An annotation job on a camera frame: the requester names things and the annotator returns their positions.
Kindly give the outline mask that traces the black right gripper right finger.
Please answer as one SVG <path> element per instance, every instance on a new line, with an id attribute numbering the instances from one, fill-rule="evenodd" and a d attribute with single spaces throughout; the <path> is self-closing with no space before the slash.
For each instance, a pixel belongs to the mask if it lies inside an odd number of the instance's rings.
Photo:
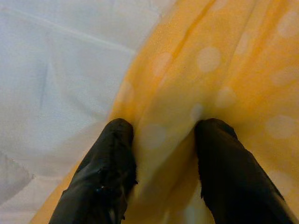
<path id="1" fill-rule="evenodd" d="M 287 205 L 234 129 L 220 119 L 195 126 L 200 196 L 217 224 L 297 224 Z"/>

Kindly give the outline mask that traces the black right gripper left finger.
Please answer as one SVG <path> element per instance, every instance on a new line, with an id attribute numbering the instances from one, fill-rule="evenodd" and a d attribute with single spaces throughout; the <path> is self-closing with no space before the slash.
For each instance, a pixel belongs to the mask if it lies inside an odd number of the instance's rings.
<path id="1" fill-rule="evenodd" d="M 111 120 L 75 171 L 50 218 L 51 224 L 120 224 L 137 184 L 133 126 Z"/>

